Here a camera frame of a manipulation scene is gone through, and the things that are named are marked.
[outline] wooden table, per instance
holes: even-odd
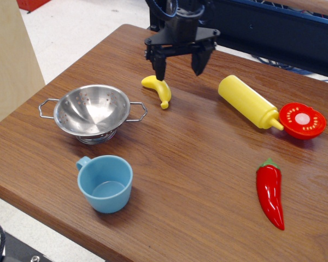
[[[328,15],[328,0],[272,0],[270,2]]]
[[[190,56],[171,57],[173,98],[162,110],[140,84],[154,73],[143,57],[151,34],[121,26],[0,123],[0,198],[109,261],[328,261],[328,83],[217,51],[196,77]],[[312,106],[327,128],[306,141],[256,128],[218,95],[231,74],[279,109]],[[45,99],[89,84],[120,88],[147,116],[99,145],[39,117]],[[134,106],[130,117],[141,113]],[[76,161],[104,154],[134,171],[129,203],[111,215],[94,211],[77,185]],[[256,193],[256,169],[269,157],[283,174],[285,231]]]

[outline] colander handle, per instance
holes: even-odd
[[[144,114],[139,119],[127,119],[124,122],[140,122],[144,118],[144,116],[147,115],[147,113],[148,113],[147,108],[144,106],[144,104],[142,102],[130,102],[130,104],[141,105],[144,110]]]
[[[44,102],[42,102],[42,103],[39,105],[40,117],[42,117],[42,118],[48,118],[48,119],[54,119],[53,116],[44,116],[44,115],[43,115],[43,112],[42,112],[42,106],[43,106],[44,104],[46,104],[48,101],[59,101],[59,99],[48,98],[48,99],[46,99]]]

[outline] metal colander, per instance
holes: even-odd
[[[42,106],[57,101],[54,116],[44,116]],[[127,120],[130,105],[144,109],[139,119]],[[124,122],[139,122],[147,114],[141,102],[130,102],[123,91],[106,85],[88,85],[67,93],[61,99],[49,98],[39,105],[40,117],[54,119],[65,132],[75,135],[85,144],[100,144],[113,137]]]

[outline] blue cup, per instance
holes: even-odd
[[[132,168],[117,156],[82,157],[77,161],[78,186],[90,205],[101,213],[114,213],[128,202]]]

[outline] red object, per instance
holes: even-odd
[[[41,7],[50,0],[17,0],[18,7],[29,12]]]
[[[263,212],[280,230],[284,230],[283,209],[280,200],[282,175],[272,159],[262,163],[256,171],[256,190]]]
[[[279,121],[288,134],[302,140],[315,138],[327,126],[327,121],[320,112],[300,103],[290,103],[282,107]]]

